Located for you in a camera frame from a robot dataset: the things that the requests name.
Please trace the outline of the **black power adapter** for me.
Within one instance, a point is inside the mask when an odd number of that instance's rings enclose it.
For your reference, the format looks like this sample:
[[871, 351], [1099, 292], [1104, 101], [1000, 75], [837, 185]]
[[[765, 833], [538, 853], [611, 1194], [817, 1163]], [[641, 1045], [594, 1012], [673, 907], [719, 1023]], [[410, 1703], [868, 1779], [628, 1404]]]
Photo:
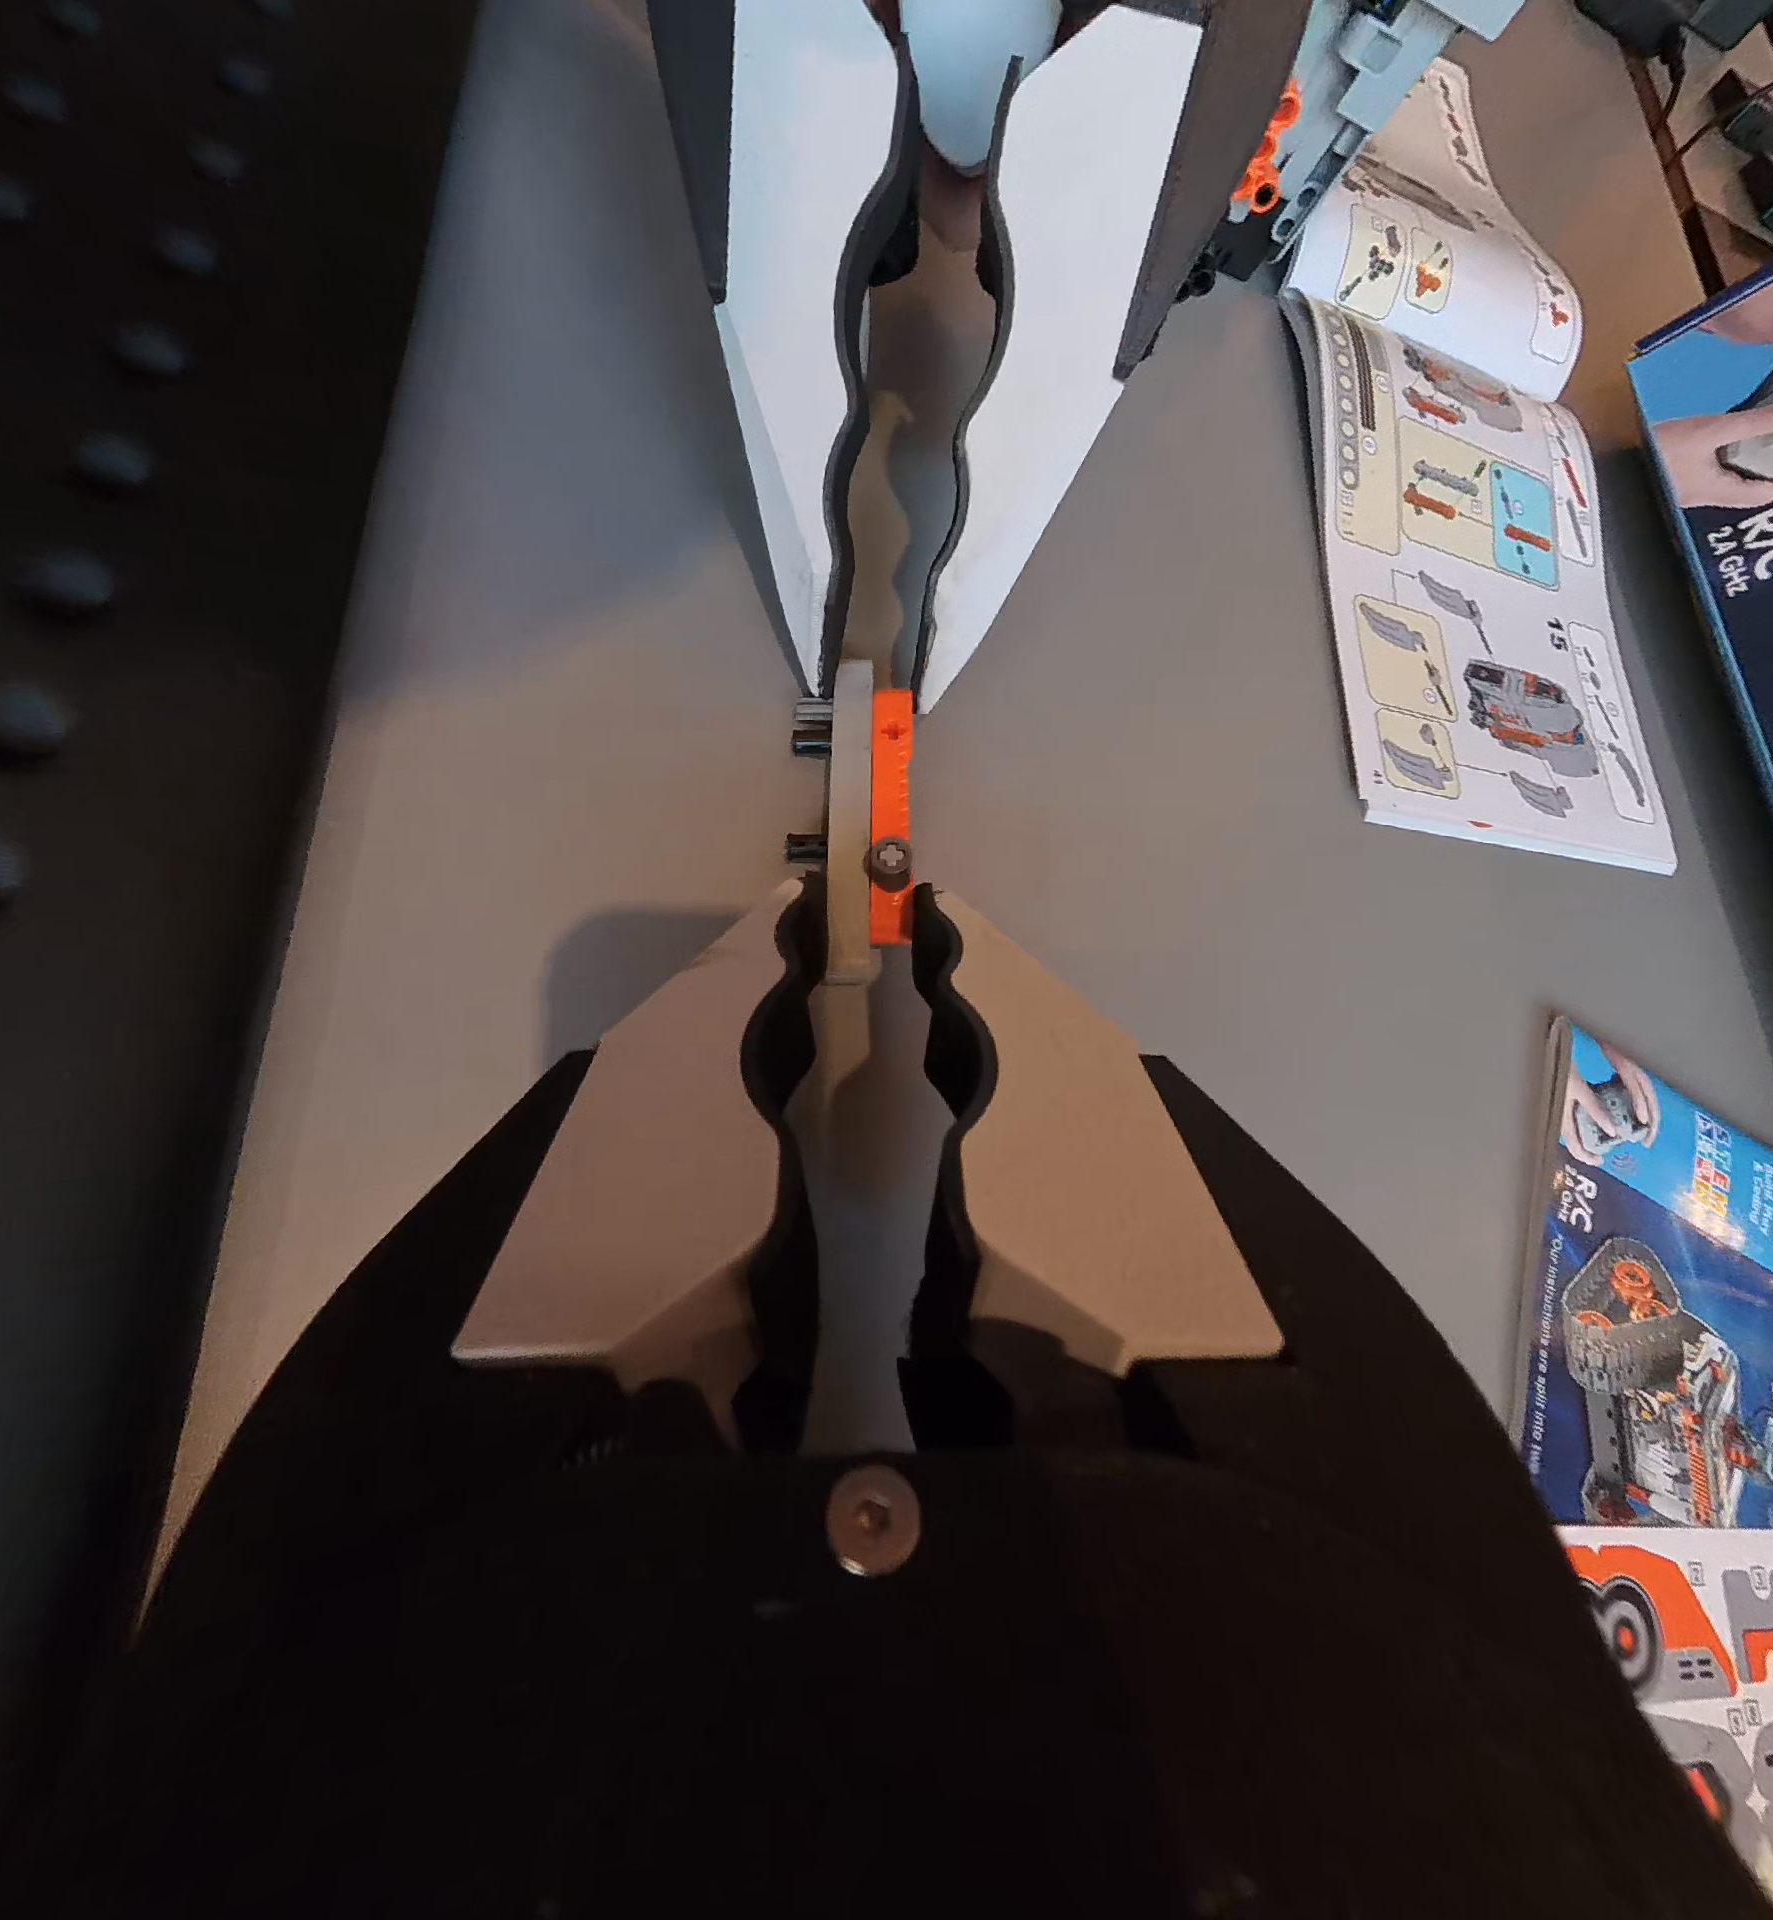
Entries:
[[1579, 12], [1645, 60], [1684, 52], [1701, 3], [1574, 3]]

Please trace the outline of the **grey orange brick robot model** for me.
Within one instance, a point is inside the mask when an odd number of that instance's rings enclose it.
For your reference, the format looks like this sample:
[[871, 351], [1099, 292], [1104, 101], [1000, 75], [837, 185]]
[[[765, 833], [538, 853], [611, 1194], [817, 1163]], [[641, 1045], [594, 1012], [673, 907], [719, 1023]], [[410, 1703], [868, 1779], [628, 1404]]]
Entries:
[[1466, 31], [1498, 40], [1521, 3], [1313, 3], [1299, 51], [1226, 218], [1195, 255], [1181, 299], [1222, 275], [1251, 279], [1298, 242], [1328, 188], [1403, 104], [1426, 66]]

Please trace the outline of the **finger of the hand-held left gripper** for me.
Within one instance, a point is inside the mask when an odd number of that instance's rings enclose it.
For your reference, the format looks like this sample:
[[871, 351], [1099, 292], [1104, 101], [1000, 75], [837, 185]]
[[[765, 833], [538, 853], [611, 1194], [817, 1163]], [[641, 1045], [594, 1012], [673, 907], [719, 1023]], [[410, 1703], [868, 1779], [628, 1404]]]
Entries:
[[868, 6], [734, 6], [714, 324], [785, 636], [820, 697], [852, 605], [862, 310], [910, 179], [910, 112], [912, 71]]
[[912, 668], [927, 714], [991, 631], [1104, 429], [1150, 229], [1207, 40], [1203, 6], [1107, 6], [1004, 89], [985, 173], [988, 367]]

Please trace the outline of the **orange toothed rack piece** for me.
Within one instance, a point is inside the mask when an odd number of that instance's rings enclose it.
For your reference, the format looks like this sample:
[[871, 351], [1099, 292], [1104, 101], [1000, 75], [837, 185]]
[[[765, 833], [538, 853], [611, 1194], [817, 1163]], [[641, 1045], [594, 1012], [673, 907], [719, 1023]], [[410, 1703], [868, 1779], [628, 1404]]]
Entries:
[[[912, 843], [912, 736], [914, 701], [905, 690], [879, 690], [871, 705], [868, 728], [868, 825], [867, 849], [879, 835], [905, 835]], [[899, 895], [884, 895], [868, 881], [868, 937], [874, 947], [903, 947], [912, 942], [912, 885]]]

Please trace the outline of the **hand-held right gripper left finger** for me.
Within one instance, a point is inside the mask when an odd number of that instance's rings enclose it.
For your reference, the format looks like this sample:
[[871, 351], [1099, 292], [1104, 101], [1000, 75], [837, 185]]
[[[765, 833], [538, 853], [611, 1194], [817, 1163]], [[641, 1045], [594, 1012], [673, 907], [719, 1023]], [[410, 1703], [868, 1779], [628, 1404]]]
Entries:
[[824, 978], [825, 881], [791, 878], [604, 1035], [458, 1362], [679, 1381], [739, 1446], [800, 1446], [819, 1233], [785, 1107], [817, 1061]]

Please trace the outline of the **sticker sheet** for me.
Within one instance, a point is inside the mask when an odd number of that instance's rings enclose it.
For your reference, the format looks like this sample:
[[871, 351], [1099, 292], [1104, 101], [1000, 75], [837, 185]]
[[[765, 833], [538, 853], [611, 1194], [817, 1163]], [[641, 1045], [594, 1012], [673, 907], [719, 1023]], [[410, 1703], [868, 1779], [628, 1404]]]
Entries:
[[1773, 1530], [1559, 1530], [1651, 1733], [1773, 1903]]

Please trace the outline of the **open instruction booklet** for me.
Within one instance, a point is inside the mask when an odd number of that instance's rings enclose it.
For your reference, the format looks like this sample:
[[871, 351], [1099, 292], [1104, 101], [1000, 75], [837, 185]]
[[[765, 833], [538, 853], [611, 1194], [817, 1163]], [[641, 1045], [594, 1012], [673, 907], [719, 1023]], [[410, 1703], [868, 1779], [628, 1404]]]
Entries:
[[1560, 403], [1583, 306], [1430, 64], [1293, 253], [1329, 625], [1371, 824], [1674, 871]]

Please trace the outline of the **grey desk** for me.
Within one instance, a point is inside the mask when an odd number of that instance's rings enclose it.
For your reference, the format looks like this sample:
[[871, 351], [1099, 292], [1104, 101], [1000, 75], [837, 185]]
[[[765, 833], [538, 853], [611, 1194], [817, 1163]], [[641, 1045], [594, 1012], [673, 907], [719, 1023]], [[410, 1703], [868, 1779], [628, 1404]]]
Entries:
[[[1459, 59], [1589, 306], [1571, 403], [1674, 876], [1360, 821], [1298, 359], [1175, 310], [914, 757], [925, 873], [1162, 1050], [1508, 1406], [1545, 1019], [1773, 1145], [1773, 829], [1657, 515], [1627, 349], [1701, 299], [1609, 36]], [[819, 815], [638, 6], [490, 6], [342, 659], [166, 1536], [361, 1259]]]

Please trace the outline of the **blue manual booklet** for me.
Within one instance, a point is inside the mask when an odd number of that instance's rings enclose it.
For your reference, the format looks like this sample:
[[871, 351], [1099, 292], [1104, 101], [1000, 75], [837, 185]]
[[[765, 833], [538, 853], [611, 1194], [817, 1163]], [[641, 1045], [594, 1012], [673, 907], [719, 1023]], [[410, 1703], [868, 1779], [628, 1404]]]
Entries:
[[1773, 1527], [1773, 1149], [1555, 1016], [1514, 1446], [1555, 1524]]

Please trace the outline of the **black perforated panel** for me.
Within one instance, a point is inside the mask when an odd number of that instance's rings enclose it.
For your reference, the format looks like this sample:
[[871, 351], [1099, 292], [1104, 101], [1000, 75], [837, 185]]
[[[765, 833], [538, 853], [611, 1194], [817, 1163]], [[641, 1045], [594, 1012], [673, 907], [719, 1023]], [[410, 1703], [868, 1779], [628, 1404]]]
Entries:
[[0, 1771], [205, 1285], [480, 6], [0, 6]]

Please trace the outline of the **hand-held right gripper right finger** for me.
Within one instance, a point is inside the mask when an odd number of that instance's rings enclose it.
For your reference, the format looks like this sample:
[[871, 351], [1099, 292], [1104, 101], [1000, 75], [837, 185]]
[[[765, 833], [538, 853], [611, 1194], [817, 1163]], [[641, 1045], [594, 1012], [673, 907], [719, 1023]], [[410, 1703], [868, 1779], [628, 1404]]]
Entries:
[[908, 1324], [910, 1414], [1118, 1414], [1141, 1362], [1278, 1360], [1138, 1044], [960, 895], [912, 892], [950, 1124]]

